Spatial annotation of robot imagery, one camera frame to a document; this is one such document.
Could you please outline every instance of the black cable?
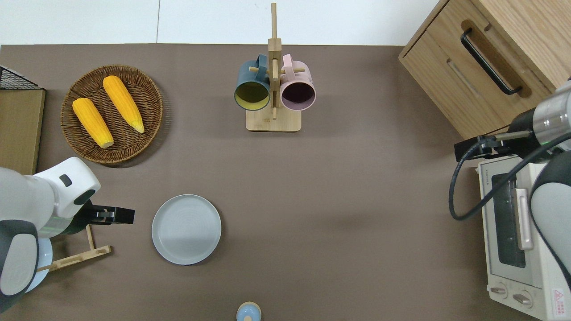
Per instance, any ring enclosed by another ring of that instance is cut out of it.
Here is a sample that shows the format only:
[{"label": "black cable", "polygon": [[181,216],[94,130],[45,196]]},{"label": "black cable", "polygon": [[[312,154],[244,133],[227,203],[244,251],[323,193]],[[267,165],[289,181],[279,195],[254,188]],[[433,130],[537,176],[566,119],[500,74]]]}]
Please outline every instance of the black cable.
[{"label": "black cable", "polygon": [[462,158],[458,162],[456,169],[454,169],[454,174],[452,175],[452,180],[450,181],[450,190],[448,191],[448,208],[450,209],[450,215],[455,220],[465,220],[467,218],[472,217],[474,214],[478,213],[480,211],[480,209],[482,207],[484,207],[484,205],[486,205],[486,203],[488,201],[490,201],[492,199],[492,197],[498,192],[498,190],[500,190],[502,188],[503,185],[505,185],[510,179],[512,179],[514,176],[516,176],[517,172],[519,172],[527,164],[531,163],[540,154],[545,153],[546,151],[554,148],[555,146],[559,145],[560,143],[562,143],[564,141],[567,141],[568,139],[571,139],[571,133],[561,135],[561,136],[557,137],[556,139],[550,141],[549,143],[546,143],[545,145],[542,145],[542,146],[538,147],[537,149],[535,149],[528,156],[526,156],[521,162],[519,162],[519,164],[517,164],[507,175],[502,177],[502,179],[500,179],[498,184],[496,184],[492,188],[492,190],[490,190],[490,192],[488,192],[486,194],[486,196],[484,196],[484,198],[482,198],[482,200],[479,201],[478,204],[476,204],[476,206],[474,206],[466,214],[464,214],[462,216],[458,216],[456,214],[456,211],[454,210],[454,187],[456,186],[456,179],[458,178],[458,173],[460,172],[460,168],[462,167],[462,164],[464,163],[464,161],[466,161],[466,159],[471,155],[471,153],[474,152],[474,150],[476,148],[478,148],[479,145],[481,145],[485,142],[493,141],[493,140],[495,140],[495,138],[494,137],[485,138],[482,142],[478,142],[478,143],[472,145],[472,147],[470,147],[470,149],[468,149],[468,151],[462,156]]},{"label": "black cable", "polygon": [[485,134],[482,135],[482,136],[486,136],[486,135],[489,135],[489,134],[491,134],[491,133],[495,133],[496,131],[499,131],[499,130],[502,130],[502,129],[508,128],[508,127],[509,127],[509,125],[505,125],[504,127],[500,127],[500,128],[498,128],[498,129],[494,129],[494,130],[492,130],[492,131],[490,131],[490,132],[487,132],[487,133],[485,133]]}]

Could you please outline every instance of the oven glass window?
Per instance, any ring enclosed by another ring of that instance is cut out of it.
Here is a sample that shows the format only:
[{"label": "oven glass window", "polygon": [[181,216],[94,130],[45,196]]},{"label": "oven glass window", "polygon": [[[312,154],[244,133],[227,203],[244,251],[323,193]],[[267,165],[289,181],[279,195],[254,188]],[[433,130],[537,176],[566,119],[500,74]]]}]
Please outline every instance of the oven glass window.
[{"label": "oven glass window", "polygon": [[[492,176],[492,187],[506,174]],[[517,246],[515,199],[511,190],[516,188],[516,180],[510,179],[493,197],[496,215],[496,236],[500,262],[515,267],[525,267],[525,253]]]}]

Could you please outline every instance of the blue cup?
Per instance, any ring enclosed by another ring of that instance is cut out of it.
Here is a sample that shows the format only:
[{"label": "blue cup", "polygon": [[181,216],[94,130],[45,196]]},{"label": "blue cup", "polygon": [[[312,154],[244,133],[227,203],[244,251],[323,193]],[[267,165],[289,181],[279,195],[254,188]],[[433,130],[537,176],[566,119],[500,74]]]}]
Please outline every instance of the blue cup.
[{"label": "blue cup", "polygon": [[[250,67],[256,67],[258,71],[250,71]],[[249,60],[242,64],[234,90],[234,100],[238,106],[254,111],[268,105],[270,102],[270,79],[266,70],[268,70],[268,57],[263,54],[258,55],[257,60]]]}]

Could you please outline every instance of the round woven tray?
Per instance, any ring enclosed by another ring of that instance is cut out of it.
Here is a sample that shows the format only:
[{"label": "round woven tray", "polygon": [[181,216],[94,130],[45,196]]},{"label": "round woven tray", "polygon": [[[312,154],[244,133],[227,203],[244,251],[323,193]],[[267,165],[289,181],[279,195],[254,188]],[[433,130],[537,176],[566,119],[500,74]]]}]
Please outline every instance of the round woven tray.
[{"label": "round woven tray", "polygon": [[[109,75],[119,77],[127,87],[143,118],[144,133],[127,124],[105,92],[103,79]],[[99,147],[83,128],[72,108],[77,98],[93,101],[113,136],[112,146]],[[147,148],[159,131],[162,118],[163,99],[152,79],[136,68],[111,65],[94,69],[73,84],[63,100],[61,126],[67,143],[78,155],[100,164],[116,164]]]}]

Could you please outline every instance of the round ceramic plate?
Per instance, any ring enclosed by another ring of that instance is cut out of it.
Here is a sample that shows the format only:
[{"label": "round ceramic plate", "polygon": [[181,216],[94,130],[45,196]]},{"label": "round ceramic plate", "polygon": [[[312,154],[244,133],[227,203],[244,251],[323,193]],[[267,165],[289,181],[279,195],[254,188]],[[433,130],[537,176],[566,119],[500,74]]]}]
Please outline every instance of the round ceramic plate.
[{"label": "round ceramic plate", "polygon": [[214,251],[222,222],[208,200],[197,195],[179,195],[169,199],[152,220],[152,242],[170,262],[198,263]]},{"label": "round ceramic plate", "polygon": [[[38,239],[38,268],[48,266],[54,258],[50,239]],[[46,277],[48,270],[37,272],[26,293],[38,286]]]}]

